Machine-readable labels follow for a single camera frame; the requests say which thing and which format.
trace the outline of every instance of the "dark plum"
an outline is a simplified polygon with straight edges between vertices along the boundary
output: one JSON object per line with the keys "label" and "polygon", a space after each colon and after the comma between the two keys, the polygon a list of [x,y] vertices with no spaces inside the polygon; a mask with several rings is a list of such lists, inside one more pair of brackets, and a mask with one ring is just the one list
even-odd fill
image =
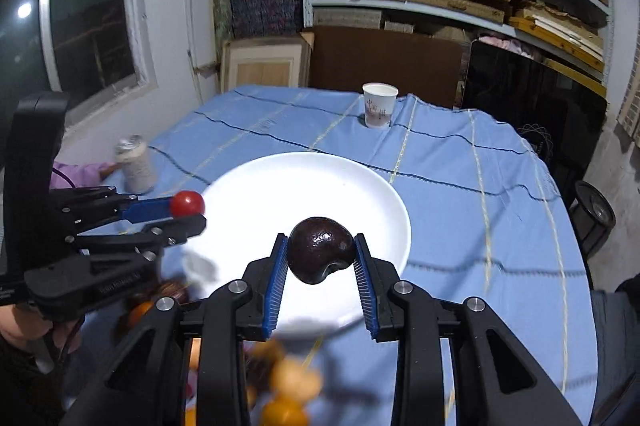
{"label": "dark plum", "polygon": [[346,269],[356,257],[356,245],[343,226],[324,216],[303,220],[291,231],[287,261],[302,282],[315,285],[332,272]]}

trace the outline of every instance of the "cherry tomato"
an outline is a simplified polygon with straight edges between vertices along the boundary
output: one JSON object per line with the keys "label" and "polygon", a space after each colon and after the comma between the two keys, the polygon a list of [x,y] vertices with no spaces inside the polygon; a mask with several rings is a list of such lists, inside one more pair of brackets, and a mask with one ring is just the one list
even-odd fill
{"label": "cherry tomato", "polygon": [[308,426],[309,417],[300,403],[278,396],[262,408],[260,426]]}
{"label": "cherry tomato", "polygon": [[204,214],[204,199],[195,191],[178,191],[169,202],[172,216],[190,216]]}

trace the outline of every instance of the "blue tablecloth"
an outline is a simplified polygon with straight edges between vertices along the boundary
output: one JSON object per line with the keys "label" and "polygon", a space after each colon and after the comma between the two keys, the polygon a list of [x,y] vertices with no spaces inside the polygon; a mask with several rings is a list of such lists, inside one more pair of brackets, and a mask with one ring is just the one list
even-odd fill
{"label": "blue tablecloth", "polygon": [[[510,125],[480,111],[446,110],[409,95],[398,99],[387,130],[366,128],[363,111],[362,96],[346,92],[243,86],[216,96],[153,141],[159,182],[148,196],[202,192],[232,168],[282,152],[313,150],[367,165],[398,191],[411,219],[402,278],[437,298],[484,298],[587,424],[597,375],[591,299],[545,164]],[[111,226],[133,229],[126,222]],[[181,254],[179,248],[165,252],[164,275],[181,272]],[[94,327],[92,335],[90,323],[90,344],[74,360],[77,371],[107,348],[99,346],[104,329]],[[291,345],[302,354],[309,346]],[[396,353],[394,343],[371,341],[362,323],[325,339],[314,358],[325,386],[309,405],[312,424],[388,425]],[[448,348],[443,358],[450,425]]]}

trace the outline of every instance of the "pink cloth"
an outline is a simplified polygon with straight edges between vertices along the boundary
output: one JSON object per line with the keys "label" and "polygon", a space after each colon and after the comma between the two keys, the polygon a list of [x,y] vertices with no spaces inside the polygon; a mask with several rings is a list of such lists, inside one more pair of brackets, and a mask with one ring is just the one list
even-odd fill
{"label": "pink cloth", "polygon": [[[69,177],[69,180],[76,185],[76,188],[90,188],[92,186],[101,186],[102,179],[100,178],[100,170],[108,168],[113,165],[112,162],[100,162],[94,164],[84,164],[78,166],[75,164],[62,164],[62,162],[54,162],[53,167],[60,173]],[[55,172],[51,173],[51,183],[49,188],[52,190],[61,188],[70,188],[69,183],[57,175]]]}

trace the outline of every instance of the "window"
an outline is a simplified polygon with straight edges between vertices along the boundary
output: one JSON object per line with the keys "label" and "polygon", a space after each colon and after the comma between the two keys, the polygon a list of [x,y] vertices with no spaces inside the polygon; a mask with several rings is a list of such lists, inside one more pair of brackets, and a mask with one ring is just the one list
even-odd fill
{"label": "window", "polygon": [[135,0],[0,0],[0,170],[18,101],[69,92],[73,125],[122,91],[145,83]]}
{"label": "window", "polygon": [[0,170],[18,101],[50,90],[40,43],[38,0],[0,0]]}

